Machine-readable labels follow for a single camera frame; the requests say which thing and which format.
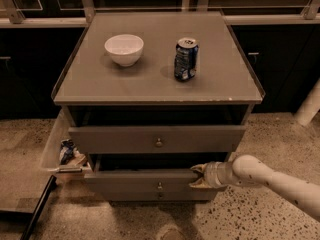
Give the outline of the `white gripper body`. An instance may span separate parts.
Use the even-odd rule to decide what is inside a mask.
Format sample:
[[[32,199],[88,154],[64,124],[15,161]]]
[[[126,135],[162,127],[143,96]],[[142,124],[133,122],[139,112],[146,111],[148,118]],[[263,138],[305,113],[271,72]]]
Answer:
[[[210,162],[205,165],[204,180],[209,187],[236,185],[240,178],[233,172],[231,162]]]

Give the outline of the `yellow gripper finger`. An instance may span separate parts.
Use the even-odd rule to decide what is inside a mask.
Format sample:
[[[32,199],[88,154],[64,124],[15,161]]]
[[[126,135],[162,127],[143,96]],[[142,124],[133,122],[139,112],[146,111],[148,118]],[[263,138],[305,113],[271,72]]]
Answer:
[[[191,167],[191,170],[199,174],[204,174],[206,170],[206,164],[197,164]]]
[[[192,182],[189,184],[191,188],[196,188],[196,189],[210,189],[211,186],[203,179],[199,178],[195,182]]]

